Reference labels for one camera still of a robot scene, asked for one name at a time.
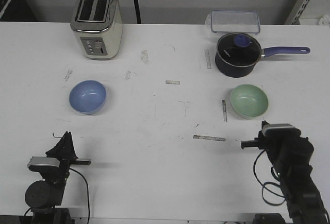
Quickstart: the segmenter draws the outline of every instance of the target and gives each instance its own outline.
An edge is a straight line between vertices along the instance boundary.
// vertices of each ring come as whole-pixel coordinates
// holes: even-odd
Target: saucepan
[[[262,49],[259,42],[250,35],[231,32],[218,40],[216,65],[227,76],[243,77],[248,75],[263,57],[274,54],[308,53],[308,47],[278,46]]]

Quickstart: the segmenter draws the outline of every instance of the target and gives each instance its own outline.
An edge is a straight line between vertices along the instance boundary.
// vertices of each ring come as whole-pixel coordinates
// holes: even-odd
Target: pan handle
[[[265,58],[280,53],[308,54],[310,49],[308,47],[277,46],[265,48],[261,54]]]

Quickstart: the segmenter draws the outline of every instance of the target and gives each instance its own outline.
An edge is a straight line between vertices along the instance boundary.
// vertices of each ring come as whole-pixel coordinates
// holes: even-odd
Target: toaster
[[[118,0],[77,0],[70,25],[87,58],[117,54],[123,31]]]

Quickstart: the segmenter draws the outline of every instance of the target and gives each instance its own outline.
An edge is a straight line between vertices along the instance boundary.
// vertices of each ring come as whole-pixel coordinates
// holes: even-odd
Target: white table
[[[328,27],[262,26],[255,36],[262,47],[308,46],[311,53],[264,59],[243,78],[219,72],[215,40],[202,25],[125,24],[120,52],[109,61],[82,56],[66,23],[0,23],[0,31],[0,214],[25,212],[25,191],[41,180],[26,164],[58,142],[52,133],[71,131],[77,156],[92,161],[74,167],[89,182],[92,217],[251,220],[257,212],[279,212],[288,219],[285,204],[272,207],[261,198],[252,173],[260,151],[240,148],[264,119],[291,123],[309,137],[311,176],[330,210]],[[103,83],[108,94],[90,116],[68,103],[72,87],[87,79]],[[228,95],[242,83],[267,93],[262,117],[243,120],[233,112]],[[263,156],[262,181],[271,179],[270,166]],[[62,206],[87,216],[85,185],[74,173]]]

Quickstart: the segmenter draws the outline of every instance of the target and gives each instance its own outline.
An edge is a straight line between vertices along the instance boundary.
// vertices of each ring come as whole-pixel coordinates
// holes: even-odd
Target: bowl
[[[98,81],[82,81],[72,88],[69,103],[76,111],[90,115],[102,108],[106,95],[104,86]]]
[[[268,108],[267,95],[257,86],[250,84],[234,88],[230,103],[239,116],[247,119],[263,115]]]

